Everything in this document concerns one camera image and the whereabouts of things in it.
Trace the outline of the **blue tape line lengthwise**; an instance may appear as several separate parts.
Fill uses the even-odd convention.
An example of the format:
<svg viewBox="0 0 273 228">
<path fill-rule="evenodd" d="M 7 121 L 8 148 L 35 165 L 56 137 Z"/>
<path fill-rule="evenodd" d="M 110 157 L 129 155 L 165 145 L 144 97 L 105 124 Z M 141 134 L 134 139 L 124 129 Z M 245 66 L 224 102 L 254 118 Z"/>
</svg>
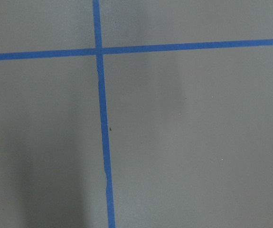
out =
<svg viewBox="0 0 273 228">
<path fill-rule="evenodd" d="M 101 120 L 101 132 L 102 132 L 103 161 L 104 161 L 104 172 L 106 176 L 107 220 L 108 220 L 108 227 L 115 228 L 116 223 L 115 223 L 115 213 L 114 213 L 112 168 L 111 168 L 111 157 L 110 157 L 110 146 L 109 146 L 106 94 L 105 94 L 103 43 L 102 43 L 102 30 L 101 30 L 101 20 L 100 20 L 100 4 L 98 0 L 93 1 L 93 14 L 94 14 L 94 38 L 95 38 L 95 50 L 96 50 L 96 68 L 98 73 L 98 92 L 99 92 L 100 120 Z"/>
</svg>

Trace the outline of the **blue tape line crosswise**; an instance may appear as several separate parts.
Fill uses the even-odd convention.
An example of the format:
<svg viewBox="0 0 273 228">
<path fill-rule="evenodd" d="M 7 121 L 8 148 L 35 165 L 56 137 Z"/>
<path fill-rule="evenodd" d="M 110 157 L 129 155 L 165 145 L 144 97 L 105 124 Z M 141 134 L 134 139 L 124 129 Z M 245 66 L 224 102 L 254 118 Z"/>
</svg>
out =
<svg viewBox="0 0 273 228">
<path fill-rule="evenodd" d="M 126 46 L 126 47 L 99 47 L 99 48 L 45 50 L 45 51 L 31 51 L 31 52 L 12 52 L 12 53 L 0 53 L 0 61 L 1 60 L 16 60 L 16 59 L 52 58 L 52 57 L 95 56 L 96 54 L 108 55 L 108 54 L 145 53 L 145 52 L 176 51 L 176 50 L 263 47 L 263 46 L 273 46 L 273 39 L 160 44 L 160 45 Z"/>
</svg>

